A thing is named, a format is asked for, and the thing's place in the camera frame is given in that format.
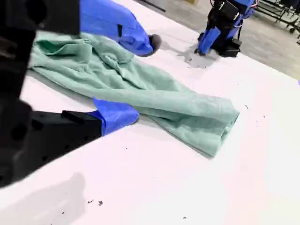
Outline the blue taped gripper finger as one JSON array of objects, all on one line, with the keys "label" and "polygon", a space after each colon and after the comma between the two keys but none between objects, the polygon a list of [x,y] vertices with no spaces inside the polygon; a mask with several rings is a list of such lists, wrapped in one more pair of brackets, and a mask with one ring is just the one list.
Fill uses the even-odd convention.
[{"label": "blue taped gripper finger", "polygon": [[131,105],[93,98],[92,112],[64,110],[62,113],[35,111],[32,143],[88,143],[132,125],[139,112]]},{"label": "blue taped gripper finger", "polygon": [[220,34],[221,31],[216,26],[202,32],[198,37],[198,46],[195,49],[195,53],[199,55],[207,54]]},{"label": "blue taped gripper finger", "polygon": [[47,31],[107,37],[137,56],[151,56],[161,47],[157,34],[148,34],[135,15],[113,0],[51,0]]}]

